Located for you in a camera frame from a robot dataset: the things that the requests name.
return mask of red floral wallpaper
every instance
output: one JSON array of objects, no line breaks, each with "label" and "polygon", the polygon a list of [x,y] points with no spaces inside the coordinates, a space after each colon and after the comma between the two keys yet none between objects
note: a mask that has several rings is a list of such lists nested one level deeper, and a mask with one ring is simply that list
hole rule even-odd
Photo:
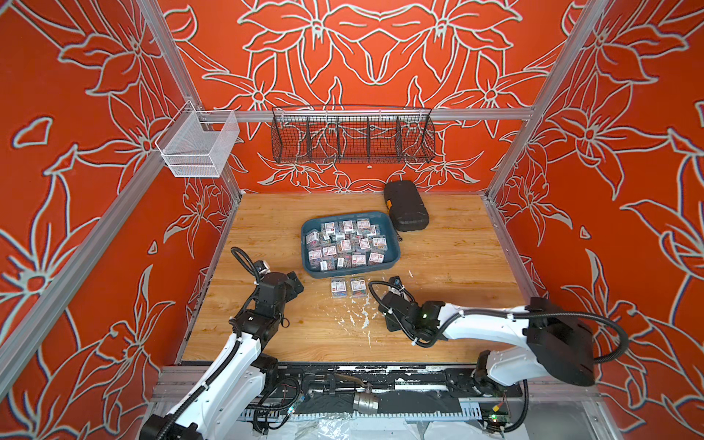
[{"label": "red floral wallpaper", "polygon": [[611,1],[497,200],[538,292],[630,333],[598,367],[629,439],[704,436],[703,27],[699,1]]},{"label": "red floral wallpaper", "polygon": [[163,168],[0,404],[0,436],[135,438],[231,209],[222,184]]},{"label": "red floral wallpaper", "polygon": [[[5,1],[0,40],[3,342],[183,100],[134,0]],[[0,436],[134,436],[231,209],[222,180],[162,170],[0,403]]]},{"label": "red floral wallpaper", "polygon": [[[584,1],[160,0],[208,109],[300,103],[434,108],[533,104]],[[278,165],[269,128],[242,124],[230,159],[256,192],[379,191],[394,179],[425,190],[481,191],[517,121],[436,124],[422,165]]]}]

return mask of white paint splatter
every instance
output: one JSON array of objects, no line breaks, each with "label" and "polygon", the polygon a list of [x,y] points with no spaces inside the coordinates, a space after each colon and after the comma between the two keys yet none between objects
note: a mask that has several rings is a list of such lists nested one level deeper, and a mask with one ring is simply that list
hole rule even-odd
[{"label": "white paint splatter", "polygon": [[362,329],[365,329],[369,325],[369,313],[366,309],[362,309],[362,315],[364,315],[364,324],[362,324]]}]

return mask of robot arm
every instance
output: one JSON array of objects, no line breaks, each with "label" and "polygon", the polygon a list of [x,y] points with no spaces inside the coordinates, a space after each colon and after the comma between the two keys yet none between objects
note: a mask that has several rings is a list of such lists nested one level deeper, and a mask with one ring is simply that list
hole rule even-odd
[{"label": "robot arm", "polygon": [[[225,347],[202,380],[165,417],[152,415],[146,421],[140,440],[225,438],[247,405],[277,381],[277,361],[262,350],[278,331],[286,303],[303,291],[303,285],[295,272],[269,272],[265,262],[246,260],[243,265],[256,273],[258,286],[230,319],[232,334]],[[250,300],[256,302],[254,309],[246,308]]]},{"label": "robot arm", "polygon": [[[378,284],[391,287],[384,298],[374,290]],[[474,381],[485,394],[500,395],[522,379],[548,375],[568,384],[591,386],[594,364],[616,359],[628,348],[628,334],[614,322],[590,313],[565,312],[546,298],[531,298],[529,306],[504,309],[464,308],[442,301],[420,306],[398,277],[391,283],[371,281],[369,286],[385,315],[386,328],[402,330],[414,345],[428,348],[438,340],[459,338],[513,345],[504,351],[480,353]],[[591,329],[577,318],[612,327],[620,337],[617,349],[594,358]]]}]

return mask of wooden tabletop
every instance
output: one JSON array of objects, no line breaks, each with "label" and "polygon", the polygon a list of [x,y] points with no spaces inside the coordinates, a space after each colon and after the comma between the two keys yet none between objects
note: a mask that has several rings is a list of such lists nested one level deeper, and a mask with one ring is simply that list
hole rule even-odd
[{"label": "wooden tabletop", "polygon": [[[366,280],[401,276],[418,303],[513,307],[524,302],[479,196],[423,194],[430,225],[402,232],[401,259]],[[264,352],[279,360],[336,362],[474,363],[479,352],[506,346],[462,339],[432,348],[411,346],[386,330],[374,299],[332,298],[329,279],[313,279],[301,263],[301,225],[311,218],[384,210],[381,194],[246,194],[222,251],[184,353],[184,360],[213,360],[232,328],[230,316],[253,290],[253,278],[230,254],[239,246],[272,271],[295,271],[306,290],[286,304],[291,322]]]}]

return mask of box label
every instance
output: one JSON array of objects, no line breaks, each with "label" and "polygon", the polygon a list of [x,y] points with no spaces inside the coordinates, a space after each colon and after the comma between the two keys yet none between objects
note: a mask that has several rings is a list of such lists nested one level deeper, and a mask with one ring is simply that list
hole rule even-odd
[{"label": "box label", "polygon": [[332,293],[347,291],[347,288],[345,287],[344,281],[333,281],[331,283],[331,286],[332,286]]},{"label": "box label", "polygon": [[310,244],[312,241],[318,241],[319,238],[318,231],[313,231],[306,235],[306,244]]},{"label": "box label", "polygon": [[384,254],[383,253],[376,253],[372,252],[369,254],[369,262],[370,263],[383,263],[384,262]]},{"label": "box label", "polygon": [[354,222],[352,220],[346,220],[342,222],[342,229],[344,230],[345,234],[351,234],[354,232]]}]

